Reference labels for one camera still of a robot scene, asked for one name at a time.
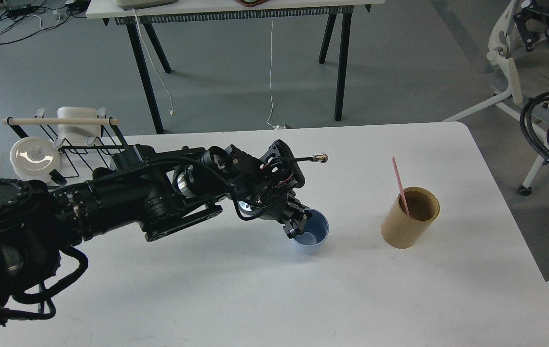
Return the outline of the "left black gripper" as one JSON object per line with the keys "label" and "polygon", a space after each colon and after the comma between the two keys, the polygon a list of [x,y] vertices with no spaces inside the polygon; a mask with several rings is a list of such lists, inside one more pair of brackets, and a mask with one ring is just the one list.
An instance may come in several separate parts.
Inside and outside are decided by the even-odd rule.
{"label": "left black gripper", "polygon": [[223,187],[245,219],[284,222],[289,239],[303,235],[308,221],[307,206],[294,191],[306,182],[299,163],[328,160],[325,153],[296,157],[283,140],[274,141],[260,158],[234,145],[225,149],[210,147],[202,155],[202,164],[223,178]]}

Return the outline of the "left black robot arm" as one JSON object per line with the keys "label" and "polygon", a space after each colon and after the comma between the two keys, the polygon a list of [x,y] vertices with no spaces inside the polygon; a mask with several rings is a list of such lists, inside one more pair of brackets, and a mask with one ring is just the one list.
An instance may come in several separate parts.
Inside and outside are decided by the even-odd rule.
{"label": "left black robot arm", "polygon": [[256,158],[234,145],[157,152],[133,145],[91,180],[50,190],[41,180],[0,179],[0,324],[49,320],[52,298],[88,268],[78,244],[137,223],[148,242],[218,216],[230,199],[242,220],[275,220],[289,239],[312,212],[297,198],[303,161],[276,140]]}

